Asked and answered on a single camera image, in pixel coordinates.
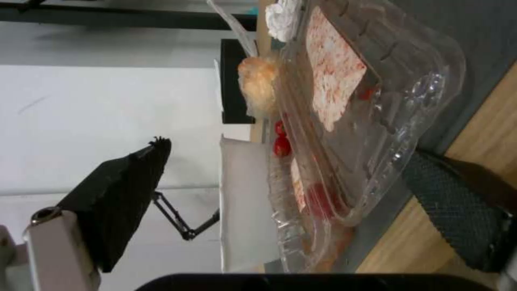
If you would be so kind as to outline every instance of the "textured black rubber grip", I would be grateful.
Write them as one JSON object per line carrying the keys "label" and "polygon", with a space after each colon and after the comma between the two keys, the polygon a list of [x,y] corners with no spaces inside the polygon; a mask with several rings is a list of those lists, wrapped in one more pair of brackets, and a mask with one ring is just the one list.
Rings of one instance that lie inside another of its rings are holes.
{"label": "textured black rubber grip", "polygon": [[402,177],[468,266],[501,271],[517,242],[515,189],[479,165],[418,150]]}

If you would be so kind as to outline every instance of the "wooden table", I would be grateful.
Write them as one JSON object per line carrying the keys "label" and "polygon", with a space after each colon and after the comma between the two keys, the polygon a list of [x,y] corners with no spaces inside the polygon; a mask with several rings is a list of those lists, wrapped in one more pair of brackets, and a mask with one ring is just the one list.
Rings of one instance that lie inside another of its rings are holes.
{"label": "wooden table", "polygon": [[[264,7],[259,0],[257,43],[270,50]],[[446,156],[483,165],[517,188],[517,64],[508,71],[448,149]],[[252,126],[251,140],[261,141],[263,122]],[[466,267],[441,237],[415,197],[407,203],[357,269],[360,273],[442,272],[475,279],[493,287],[494,276]]]}

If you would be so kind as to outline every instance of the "white wall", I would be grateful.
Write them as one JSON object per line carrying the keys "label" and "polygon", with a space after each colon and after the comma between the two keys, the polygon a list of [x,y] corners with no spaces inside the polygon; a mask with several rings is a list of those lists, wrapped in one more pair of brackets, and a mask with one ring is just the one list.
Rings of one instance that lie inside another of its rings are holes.
{"label": "white wall", "polygon": [[153,136],[172,153],[160,187],[218,184],[223,126],[203,68],[0,66],[0,195],[67,192],[107,159]]}
{"label": "white wall", "polygon": [[0,64],[213,68],[230,31],[0,22]]}

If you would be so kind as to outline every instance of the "white napkin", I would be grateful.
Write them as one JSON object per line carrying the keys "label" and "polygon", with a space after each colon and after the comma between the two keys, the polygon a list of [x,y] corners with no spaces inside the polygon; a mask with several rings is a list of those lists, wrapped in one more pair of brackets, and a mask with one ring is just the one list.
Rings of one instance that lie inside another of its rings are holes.
{"label": "white napkin", "polygon": [[224,137],[220,144],[222,271],[249,270],[279,258],[267,198],[267,147]]}
{"label": "white napkin", "polygon": [[296,34],[301,0],[279,0],[266,7],[266,25],[269,35],[288,42]]}

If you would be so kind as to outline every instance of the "clear plastic container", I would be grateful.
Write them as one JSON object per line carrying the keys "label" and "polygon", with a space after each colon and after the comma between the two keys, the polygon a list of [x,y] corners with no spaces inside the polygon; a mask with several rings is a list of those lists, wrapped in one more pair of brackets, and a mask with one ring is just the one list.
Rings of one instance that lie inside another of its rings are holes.
{"label": "clear plastic container", "polygon": [[282,118],[293,148],[290,157],[270,157],[287,272],[330,270],[465,72],[453,39],[388,1],[310,0],[301,13],[296,38],[281,51],[280,115],[272,118]]}

